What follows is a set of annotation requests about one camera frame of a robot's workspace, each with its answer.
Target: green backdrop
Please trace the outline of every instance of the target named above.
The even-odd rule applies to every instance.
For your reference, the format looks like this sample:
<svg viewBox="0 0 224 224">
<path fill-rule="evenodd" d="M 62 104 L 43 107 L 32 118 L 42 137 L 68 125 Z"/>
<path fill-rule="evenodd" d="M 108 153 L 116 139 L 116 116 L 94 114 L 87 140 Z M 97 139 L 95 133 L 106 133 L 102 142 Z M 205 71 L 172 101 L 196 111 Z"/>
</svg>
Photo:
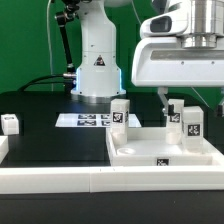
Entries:
<svg viewBox="0 0 224 224">
<path fill-rule="evenodd" d="M 141 21 L 155 15 L 150 0 L 135 0 Z M 47 42 L 48 0 L 0 0 L 0 92 L 14 91 L 28 81 L 50 75 Z M 63 4 L 56 0 L 51 4 L 50 23 L 53 49 L 54 73 L 66 70 L 65 57 L 59 29 L 54 15 L 63 10 Z M 155 88 L 136 88 L 131 83 L 131 67 L 136 44 L 139 42 L 140 25 L 130 5 L 107 8 L 106 13 L 117 27 L 117 64 L 122 69 L 123 87 L 129 91 L 152 92 Z M 67 25 L 68 37 L 74 64 L 81 63 L 81 28 L 78 20 Z M 62 90 L 62 85 L 54 87 Z M 29 90 L 52 90 L 51 86 L 35 86 Z M 197 91 L 215 107 L 221 100 L 219 88 L 197 88 Z M 196 98 L 190 88 L 170 88 L 170 92 L 187 93 Z"/>
</svg>

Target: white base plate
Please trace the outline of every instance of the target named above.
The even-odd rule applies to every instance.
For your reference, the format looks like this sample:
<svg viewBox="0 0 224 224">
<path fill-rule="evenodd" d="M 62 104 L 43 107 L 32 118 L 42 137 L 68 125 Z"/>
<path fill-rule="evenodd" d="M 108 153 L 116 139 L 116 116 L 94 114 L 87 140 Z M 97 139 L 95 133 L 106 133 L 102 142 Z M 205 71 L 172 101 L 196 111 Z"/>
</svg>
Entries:
<svg viewBox="0 0 224 224">
<path fill-rule="evenodd" d="M 149 138 L 159 139 L 153 150 L 138 151 L 139 144 L 135 142 L 135 155 L 124 156 L 116 154 L 109 128 L 106 133 L 111 163 L 120 163 L 119 166 L 1 168 L 0 194 L 224 189 L 224 157 L 206 140 L 201 154 L 183 152 L 175 146 L 166 150 L 162 141 L 160 145 L 157 142 L 164 136 L 163 128 L 129 128 L 129 139 L 134 142 L 148 144 Z M 156 166 L 158 157 L 170 158 L 170 166 Z M 148 165 L 130 166 L 133 158 Z"/>
<path fill-rule="evenodd" d="M 110 114 L 60 114 L 56 127 L 110 127 Z M 135 114 L 129 114 L 129 127 L 141 127 Z"/>
</svg>

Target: white block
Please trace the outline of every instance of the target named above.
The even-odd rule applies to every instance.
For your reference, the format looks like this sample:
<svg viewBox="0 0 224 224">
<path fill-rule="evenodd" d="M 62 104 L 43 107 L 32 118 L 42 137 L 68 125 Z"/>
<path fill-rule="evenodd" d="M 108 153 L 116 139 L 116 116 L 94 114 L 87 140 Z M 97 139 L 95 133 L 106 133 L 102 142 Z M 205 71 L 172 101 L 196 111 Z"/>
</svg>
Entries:
<svg viewBox="0 0 224 224">
<path fill-rule="evenodd" d="M 0 194 L 89 192 L 89 167 L 2 168 Z"/>
<path fill-rule="evenodd" d="M 123 145 L 127 142 L 130 100 L 114 99 L 111 101 L 110 132 L 115 144 Z"/>
<path fill-rule="evenodd" d="M 8 137 L 0 136 L 0 163 L 3 161 L 9 151 Z"/>
<path fill-rule="evenodd" d="M 204 121 L 204 112 L 198 106 L 184 107 L 183 120 L 186 123 L 203 122 Z"/>
<path fill-rule="evenodd" d="M 185 107 L 183 109 L 182 144 L 190 152 L 202 153 L 203 148 L 203 118 L 200 107 Z"/>
<path fill-rule="evenodd" d="M 166 143 L 178 145 L 181 144 L 182 137 L 182 110 L 184 100 L 170 99 L 169 104 L 174 105 L 174 115 L 167 116 Z"/>
<path fill-rule="evenodd" d="M 1 124 L 4 135 L 19 134 L 19 121 L 15 114 L 1 115 Z"/>
</svg>

